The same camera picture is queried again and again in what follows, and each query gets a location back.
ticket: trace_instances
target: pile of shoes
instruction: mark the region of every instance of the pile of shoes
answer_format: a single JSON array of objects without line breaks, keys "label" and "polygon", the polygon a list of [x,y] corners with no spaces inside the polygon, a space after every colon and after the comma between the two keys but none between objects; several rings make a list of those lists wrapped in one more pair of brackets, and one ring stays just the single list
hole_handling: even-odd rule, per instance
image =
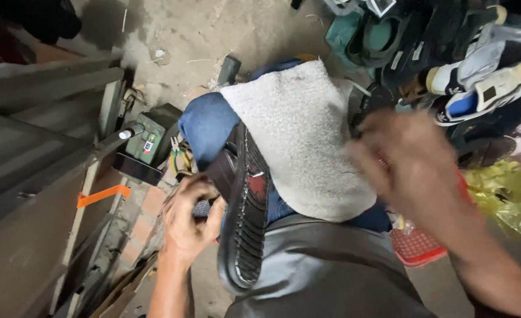
[{"label": "pile of shoes", "polygon": [[365,11],[345,54],[375,69],[377,84],[402,105],[429,109],[461,168],[489,166],[515,150],[507,135],[521,123],[521,10],[514,6],[399,1],[380,19]]}]

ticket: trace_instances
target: blue sneaker insole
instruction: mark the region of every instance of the blue sneaker insole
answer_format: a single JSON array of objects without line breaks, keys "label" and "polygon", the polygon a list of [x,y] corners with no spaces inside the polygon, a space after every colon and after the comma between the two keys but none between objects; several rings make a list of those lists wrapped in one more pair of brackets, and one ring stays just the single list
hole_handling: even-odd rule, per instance
[{"label": "blue sneaker insole", "polygon": [[478,94],[453,102],[447,109],[452,118],[474,114],[478,105]]}]

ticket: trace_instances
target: pliers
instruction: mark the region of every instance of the pliers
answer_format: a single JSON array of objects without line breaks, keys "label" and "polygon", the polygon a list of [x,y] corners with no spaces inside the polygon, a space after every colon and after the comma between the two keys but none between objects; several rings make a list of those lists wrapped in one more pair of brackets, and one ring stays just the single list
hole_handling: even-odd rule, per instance
[{"label": "pliers", "polygon": [[176,165],[176,157],[180,155],[184,160],[184,164],[186,165],[186,170],[192,170],[192,163],[190,162],[190,158],[186,155],[186,153],[180,150],[179,142],[177,137],[170,137],[170,142],[172,144],[172,151],[170,151],[170,167],[174,172],[174,175],[178,174],[178,166]]}]

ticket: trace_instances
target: gray shirt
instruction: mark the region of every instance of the gray shirt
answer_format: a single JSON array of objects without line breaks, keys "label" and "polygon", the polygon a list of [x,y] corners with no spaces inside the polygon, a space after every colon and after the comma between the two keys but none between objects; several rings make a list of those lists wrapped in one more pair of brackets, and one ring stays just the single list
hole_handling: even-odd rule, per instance
[{"label": "gray shirt", "polygon": [[435,316],[389,235],[298,214],[270,226],[259,280],[225,317]]}]

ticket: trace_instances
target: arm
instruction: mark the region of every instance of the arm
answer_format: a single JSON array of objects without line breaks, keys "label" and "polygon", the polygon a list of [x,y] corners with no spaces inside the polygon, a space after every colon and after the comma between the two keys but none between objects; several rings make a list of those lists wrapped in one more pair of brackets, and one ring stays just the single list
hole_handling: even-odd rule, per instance
[{"label": "arm", "polygon": [[521,267],[485,229],[458,191],[456,155],[426,113],[375,112],[347,145],[370,184],[452,254],[467,291],[498,311],[521,316]]},{"label": "arm", "polygon": [[219,193],[204,174],[187,177],[164,207],[164,245],[159,252],[157,285],[152,294],[149,318],[193,317],[190,266],[199,253],[219,235],[225,201],[215,200],[207,220],[194,220],[198,200]]}]

